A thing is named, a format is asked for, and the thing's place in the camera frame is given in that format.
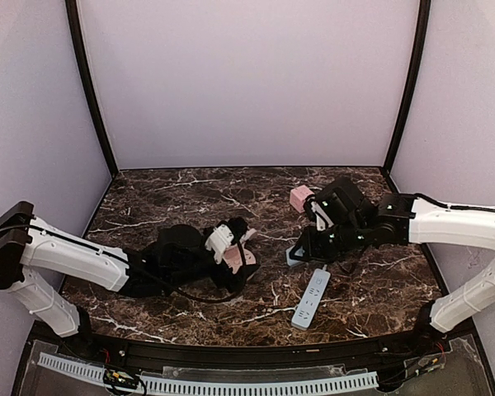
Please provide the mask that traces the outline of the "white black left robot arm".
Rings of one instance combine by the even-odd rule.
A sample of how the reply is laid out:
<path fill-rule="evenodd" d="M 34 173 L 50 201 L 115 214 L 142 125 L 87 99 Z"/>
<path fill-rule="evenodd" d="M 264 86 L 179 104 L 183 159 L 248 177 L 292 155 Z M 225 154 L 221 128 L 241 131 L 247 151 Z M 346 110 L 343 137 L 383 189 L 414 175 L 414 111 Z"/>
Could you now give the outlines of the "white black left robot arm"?
<path fill-rule="evenodd" d="M 0 217 L 0 290 L 62 338 L 91 332 L 88 313 L 65 300 L 39 273 L 44 268 L 131 298 L 186 296 L 184 285 L 206 278 L 234 299 L 259 269 L 245 243 L 255 229 L 232 218 L 199 231 L 188 224 L 158 230 L 140 251 L 108 247 L 65 233 L 20 201 Z"/>

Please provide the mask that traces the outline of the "small blue plug adapter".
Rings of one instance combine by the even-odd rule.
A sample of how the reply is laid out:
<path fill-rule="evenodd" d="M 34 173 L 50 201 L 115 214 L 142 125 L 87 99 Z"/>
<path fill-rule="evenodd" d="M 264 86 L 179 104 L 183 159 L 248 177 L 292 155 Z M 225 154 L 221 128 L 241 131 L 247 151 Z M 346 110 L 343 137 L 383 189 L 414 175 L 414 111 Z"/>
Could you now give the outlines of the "small blue plug adapter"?
<path fill-rule="evenodd" d="M 290 247 L 286 250 L 285 255 L 289 267 L 295 267 L 309 261 L 309 257 L 302 247 Z"/>

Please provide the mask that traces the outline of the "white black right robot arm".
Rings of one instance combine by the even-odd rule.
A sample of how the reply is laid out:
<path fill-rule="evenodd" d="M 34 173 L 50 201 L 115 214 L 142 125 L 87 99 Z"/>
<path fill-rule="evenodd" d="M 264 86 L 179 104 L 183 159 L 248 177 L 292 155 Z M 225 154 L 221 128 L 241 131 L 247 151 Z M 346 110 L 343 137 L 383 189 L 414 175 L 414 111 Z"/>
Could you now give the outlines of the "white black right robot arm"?
<path fill-rule="evenodd" d="M 495 206 L 443 203 L 421 193 L 385 195 L 373 204 L 348 177 L 307 196 L 311 225 L 286 252 L 289 266 L 332 263 L 356 249 L 384 244 L 444 243 L 495 252 Z M 495 259 L 457 290 L 424 304 L 414 332 L 439 338 L 495 303 Z"/>

